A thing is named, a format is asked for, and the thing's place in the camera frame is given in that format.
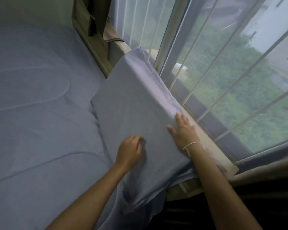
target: person's right arm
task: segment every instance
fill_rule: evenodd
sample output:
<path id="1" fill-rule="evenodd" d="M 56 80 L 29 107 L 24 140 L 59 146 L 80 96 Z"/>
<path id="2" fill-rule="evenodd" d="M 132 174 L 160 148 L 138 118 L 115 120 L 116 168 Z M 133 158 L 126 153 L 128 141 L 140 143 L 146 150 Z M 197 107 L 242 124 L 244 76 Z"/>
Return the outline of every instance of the person's right arm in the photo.
<path id="1" fill-rule="evenodd" d="M 167 126 L 179 149 L 199 142 L 194 126 L 187 117 L 176 114 L 177 129 Z M 188 146 L 196 168 L 214 224 L 220 229 L 262 230 L 249 209 L 228 183 L 210 154 L 200 143 Z"/>

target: person's left arm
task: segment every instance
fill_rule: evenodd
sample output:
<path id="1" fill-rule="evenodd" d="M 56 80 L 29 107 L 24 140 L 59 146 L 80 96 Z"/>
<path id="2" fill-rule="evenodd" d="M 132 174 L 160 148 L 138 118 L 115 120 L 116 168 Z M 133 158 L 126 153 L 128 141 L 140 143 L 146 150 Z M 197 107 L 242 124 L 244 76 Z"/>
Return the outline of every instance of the person's left arm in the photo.
<path id="1" fill-rule="evenodd" d="M 46 230 L 91 230 L 118 183 L 141 157 L 139 135 L 125 139 L 118 150 L 114 166 L 73 204 L 63 211 Z"/>

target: forearm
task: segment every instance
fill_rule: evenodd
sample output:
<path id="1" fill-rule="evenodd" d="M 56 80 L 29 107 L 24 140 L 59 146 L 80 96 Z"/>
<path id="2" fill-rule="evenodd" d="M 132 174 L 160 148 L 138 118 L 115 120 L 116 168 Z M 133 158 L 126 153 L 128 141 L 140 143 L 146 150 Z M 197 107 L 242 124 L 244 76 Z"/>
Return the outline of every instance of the forearm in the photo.
<path id="1" fill-rule="evenodd" d="M 240 197 L 200 144 L 189 147 L 217 229 L 261 229 Z"/>
<path id="2" fill-rule="evenodd" d="M 113 166 L 96 184 L 63 211 L 46 230 L 91 230 L 127 170 Z"/>

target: hand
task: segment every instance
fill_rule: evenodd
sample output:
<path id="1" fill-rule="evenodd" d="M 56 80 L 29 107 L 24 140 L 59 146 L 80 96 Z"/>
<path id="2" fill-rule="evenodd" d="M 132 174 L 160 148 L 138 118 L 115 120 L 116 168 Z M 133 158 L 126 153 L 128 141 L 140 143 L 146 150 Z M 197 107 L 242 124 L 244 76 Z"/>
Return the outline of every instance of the hand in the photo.
<path id="1" fill-rule="evenodd" d="M 177 113 L 175 115 L 177 129 L 171 125 L 167 125 L 167 129 L 174 138 L 177 147 L 182 150 L 185 146 L 192 142 L 200 142 L 199 137 L 196 134 L 194 125 L 190 124 L 189 119 Z"/>
<path id="2" fill-rule="evenodd" d="M 132 135 L 121 142 L 117 153 L 115 165 L 128 172 L 142 155 L 144 138 L 140 135 Z"/>

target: person's left hand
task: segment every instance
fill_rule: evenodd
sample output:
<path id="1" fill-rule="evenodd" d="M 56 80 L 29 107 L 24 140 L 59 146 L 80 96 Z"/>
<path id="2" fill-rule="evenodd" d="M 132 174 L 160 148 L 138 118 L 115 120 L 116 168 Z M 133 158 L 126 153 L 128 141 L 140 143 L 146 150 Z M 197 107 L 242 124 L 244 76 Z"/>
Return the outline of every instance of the person's left hand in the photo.
<path id="1" fill-rule="evenodd" d="M 144 138 L 141 135 L 132 135 L 122 141 L 119 146 L 115 165 L 128 172 L 142 155 L 142 145 Z"/>

